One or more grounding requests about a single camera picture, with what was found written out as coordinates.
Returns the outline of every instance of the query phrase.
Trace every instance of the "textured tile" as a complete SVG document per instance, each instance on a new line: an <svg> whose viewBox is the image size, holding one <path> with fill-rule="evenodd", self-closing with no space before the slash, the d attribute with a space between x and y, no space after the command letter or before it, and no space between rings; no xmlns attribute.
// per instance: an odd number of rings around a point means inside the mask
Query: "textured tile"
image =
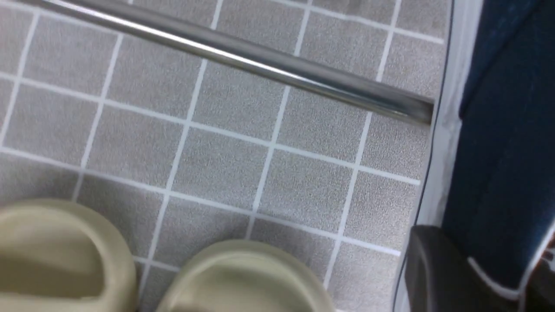
<svg viewBox="0 0 555 312"><path fill-rule="evenodd" d="M344 235L401 250L417 186L359 172Z"/></svg>
<svg viewBox="0 0 555 312"><path fill-rule="evenodd" d="M291 89L278 143L355 162L366 111Z"/></svg>
<svg viewBox="0 0 555 312"><path fill-rule="evenodd" d="M70 199L77 173L0 154L0 206L23 199Z"/></svg>
<svg viewBox="0 0 555 312"><path fill-rule="evenodd" d="M328 292L344 311L391 311L391 291L398 257L341 244Z"/></svg>
<svg viewBox="0 0 555 312"><path fill-rule="evenodd" d="M443 38L447 7L448 2L445 0L403 1L397 27Z"/></svg>
<svg viewBox="0 0 555 312"><path fill-rule="evenodd" d="M209 63L193 120L270 140L285 87L216 63Z"/></svg>
<svg viewBox="0 0 555 312"><path fill-rule="evenodd" d="M208 27L218 0L134 0L133 5Z"/></svg>
<svg viewBox="0 0 555 312"><path fill-rule="evenodd" d="M226 0L218 30L286 53L293 53L304 10L260 0Z"/></svg>
<svg viewBox="0 0 555 312"><path fill-rule="evenodd" d="M383 29L313 13L301 57L374 80L386 37Z"/></svg>
<svg viewBox="0 0 555 312"><path fill-rule="evenodd" d="M86 176L77 201L112 222L134 255L148 256L162 195Z"/></svg>
<svg viewBox="0 0 555 312"><path fill-rule="evenodd" d="M126 36L108 98L186 118L200 62L191 54Z"/></svg>
<svg viewBox="0 0 555 312"><path fill-rule="evenodd" d="M134 4L210 26L216 0L138 0ZM186 118L200 62L199 57L191 54L126 36L118 54L108 98Z"/></svg>
<svg viewBox="0 0 555 312"><path fill-rule="evenodd" d="M0 71L15 74L33 15L0 8Z"/></svg>
<svg viewBox="0 0 555 312"><path fill-rule="evenodd" d="M100 95L116 35L41 17L23 75Z"/></svg>
<svg viewBox="0 0 555 312"><path fill-rule="evenodd" d="M429 132L429 127L373 114L361 164L420 179Z"/></svg>
<svg viewBox="0 0 555 312"><path fill-rule="evenodd" d="M314 0L314 6L390 24L395 0Z"/></svg>
<svg viewBox="0 0 555 312"><path fill-rule="evenodd" d="M228 239L243 239L246 215L171 198L162 222L154 260L183 265L204 248Z"/></svg>
<svg viewBox="0 0 555 312"><path fill-rule="evenodd" d="M79 165L97 105L22 85L4 145Z"/></svg>
<svg viewBox="0 0 555 312"><path fill-rule="evenodd" d="M183 126L104 107L87 167L165 187Z"/></svg>
<svg viewBox="0 0 555 312"><path fill-rule="evenodd" d="M175 276L175 272L151 266L144 289L144 295L139 304L139 311L155 312Z"/></svg>
<svg viewBox="0 0 555 312"><path fill-rule="evenodd" d="M259 212L337 232L351 174L349 168L276 150Z"/></svg>
<svg viewBox="0 0 555 312"><path fill-rule="evenodd" d="M251 209L268 149L190 129L173 189Z"/></svg>
<svg viewBox="0 0 555 312"><path fill-rule="evenodd" d="M0 79L0 129L2 129L2 125L4 124L12 89L13 82Z"/></svg>
<svg viewBox="0 0 555 312"><path fill-rule="evenodd" d="M444 60L444 45L394 34L382 82L435 97L440 90Z"/></svg>
<svg viewBox="0 0 555 312"><path fill-rule="evenodd" d="M334 240L265 220L256 220L252 240L270 244L296 257L324 281Z"/></svg>

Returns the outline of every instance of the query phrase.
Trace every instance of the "floor tile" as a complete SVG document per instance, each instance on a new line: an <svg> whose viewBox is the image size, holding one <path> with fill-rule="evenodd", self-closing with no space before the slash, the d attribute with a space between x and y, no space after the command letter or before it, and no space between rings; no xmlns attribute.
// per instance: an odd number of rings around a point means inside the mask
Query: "floor tile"
<svg viewBox="0 0 555 312"><path fill-rule="evenodd" d="M386 37L383 29L312 13L301 57L374 80Z"/></svg>
<svg viewBox="0 0 555 312"><path fill-rule="evenodd" d="M401 250L417 186L359 172L344 235Z"/></svg>
<svg viewBox="0 0 555 312"><path fill-rule="evenodd" d="M208 27L214 18L217 2L218 0L134 0L133 5Z"/></svg>
<svg viewBox="0 0 555 312"><path fill-rule="evenodd" d="M87 167L165 187L183 126L104 107Z"/></svg>
<svg viewBox="0 0 555 312"><path fill-rule="evenodd" d="M260 219L254 223L251 239L292 254L324 281L334 249L333 239Z"/></svg>
<svg viewBox="0 0 555 312"><path fill-rule="evenodd" d="M12 95L13 82L0 79L0 129L4 124L6 111L8 110L9 98Z"/></svg>
<svg viewBox="0 0 555 312"><path fill-rule="evenodd" d="M22 85L4 145L79 165L97 103Z"/></svg>
<svg viewBox="0 0 555 312"><path fill-rule="evenodd" d="M191 54L125 36L108 98L186 118L200 62Z"/></svg>
<svg viewBox="0 0 555 312"><path fill-rule="evenodd" d="M150 267L139 312L155 312L158 304L170 287L176 272Z"/></svg>
<svg viewBox="0 0 555 312"><path fill-rule="evenodd" d="M173 190L251 209L268 149L190 129Z"/></svg>
<svg viewBox="0 0 555 312"><path fill-rule="evenodd" d="M33 14L0 8L0 72L16 74Z"/></svg>
<svg viewBox="0 0 555 312"><path fill-rule="evenodd" d="M314 0L315 7L321 7L334 12L360 16L375 22L391 23L395 0Z"/></svg>
<svg viewBox="0 0 555 312"><path fill-rule="evenodd" d="M48 164L0 154L0 206L23 199L70 199L78 174Z"/></svg>
<svg viewBox="0 0 555 312"><path fill-rule="evenodd" d="M206 27L210 26L216 8L216 0L137 0L133 3ZM191 54L125 36L108 98L186 118L200 63L201 58Z"/></svg>
<svg viewBox="0 0 555 312"><path fill-rule="evenodd" d="M440 90L445 46L394 34L382 82L436 97Z"/></svg>
<svg viewBox="0 0 555 312"><path fill-rule="evenodd" d="M391 311L391 291L398 257L341 244L328 292L337 309L356 312Z"/></svg>
<svg viewBox="0 0 555 312"><path fill-rule="evenodd" d="M271 140L284 89L282 84L211 62L193 120Z"/></svg>
<svg viewBox="0 0 555 312"><path fill-rule="evenodd" d="M397 27L443 38L448 19L447 8L445 0L403 1Z"/></svg>
<svg viewBox="0 0 555 312"><path fill-rule="evenodd" d="M420 179L426 166L429 132L428 127L373 114L361 164Z"/></svg>
<svg viewBox="0 0 555 312"><path fill-rule="evenodd" d="M100 95L115 40L113 33L41 17L23 76Z"/></svg>
<svg viewBox="0 0 555 312"><path fill-rule="evenodd" d="M351 174L349 168L276 150L259 212L337 232Z"/></svg>
<svg viewBox="0 0 555 312"><path fill-rule="evenodd" d="M277 142L355 162L366 111L291 89Z"/></svg>
<svg viewBox="0 0 555 312"><path fill-rule="evenodd" d="M162 197L157 193L86 176L77 201L112 222L134 255L147 257Z"/></svg>
<svg viewBox="0 0 555 312"><path fill-rule="evenodd" d="M293 53L304 10L260 0L226 0L218 30L248 41Z"/></svg>
<svg viewBox="0 0 555 312"><path fill-rule="evenodd" d="M228 239L243 239L249 217L171 198L164 215L154 260L183 265L204 248Z"/></svg>

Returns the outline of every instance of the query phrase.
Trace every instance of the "blue fabric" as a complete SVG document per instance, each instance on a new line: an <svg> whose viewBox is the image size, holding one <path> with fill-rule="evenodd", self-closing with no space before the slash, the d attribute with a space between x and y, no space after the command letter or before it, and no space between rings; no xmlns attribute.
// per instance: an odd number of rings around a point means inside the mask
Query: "blue fabric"
<svg viewBox="0 0 555 312"><path fill-rule="evenodd" d="M516 289L555 218L555 1L485 1L442 228Z"/></svg>

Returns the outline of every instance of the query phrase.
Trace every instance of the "black plastic piece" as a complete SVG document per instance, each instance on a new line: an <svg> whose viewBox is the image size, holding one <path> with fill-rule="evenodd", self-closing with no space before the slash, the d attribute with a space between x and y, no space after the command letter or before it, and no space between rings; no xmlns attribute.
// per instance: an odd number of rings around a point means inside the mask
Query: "black plastic piece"
<svg viewBox="0 0 555 312"><path fill-rule="evenodd" d="M405 282L411 312L509 312L517 303L500 298L476 276L436 227L411 228Z"/></svg>

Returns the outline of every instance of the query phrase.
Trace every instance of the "metal rod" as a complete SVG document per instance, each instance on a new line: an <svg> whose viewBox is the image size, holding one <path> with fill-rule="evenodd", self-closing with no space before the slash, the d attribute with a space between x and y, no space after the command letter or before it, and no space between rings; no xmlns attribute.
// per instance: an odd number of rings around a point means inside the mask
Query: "metal rod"
<svg viewBox="0 0 555 312"><path fill-rule="evenodd" d="M137 6L100 0L19 1L406 122L429 125L432 119L432 99Z"/></svg>

